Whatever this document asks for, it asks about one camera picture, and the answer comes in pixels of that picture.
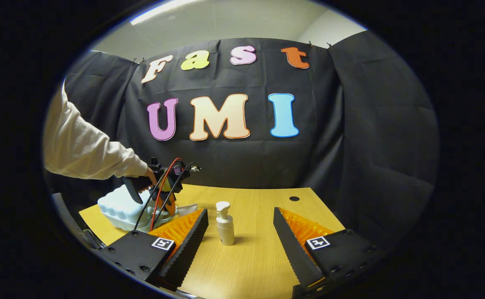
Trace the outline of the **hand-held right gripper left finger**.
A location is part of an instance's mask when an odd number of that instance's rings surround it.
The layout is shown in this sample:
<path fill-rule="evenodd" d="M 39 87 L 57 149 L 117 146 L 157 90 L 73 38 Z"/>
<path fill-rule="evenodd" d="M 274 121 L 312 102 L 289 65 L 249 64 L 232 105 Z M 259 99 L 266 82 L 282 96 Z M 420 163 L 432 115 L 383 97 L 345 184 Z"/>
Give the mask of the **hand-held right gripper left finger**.
<path fill-rule="evenodd" d="M 139 280 L 175 291 L 183 284 L 208 225 L 208 210 L 201 208 L 150 233 L 132 230 L 99 252 Z"/>

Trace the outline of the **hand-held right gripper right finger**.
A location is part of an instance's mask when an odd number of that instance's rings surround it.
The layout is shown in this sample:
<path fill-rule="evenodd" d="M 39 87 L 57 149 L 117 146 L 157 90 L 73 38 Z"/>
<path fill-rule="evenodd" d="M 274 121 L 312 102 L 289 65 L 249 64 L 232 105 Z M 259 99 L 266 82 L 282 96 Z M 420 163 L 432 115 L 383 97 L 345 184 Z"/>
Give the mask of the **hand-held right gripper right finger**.
<path fill-rule="evenodd" d="M 382 259 L 379 247 L 357 232 L 333 232 L 283 208 L 274 209 L 274 228 L 298 280 L 294 299 L 336 291 Z"/>

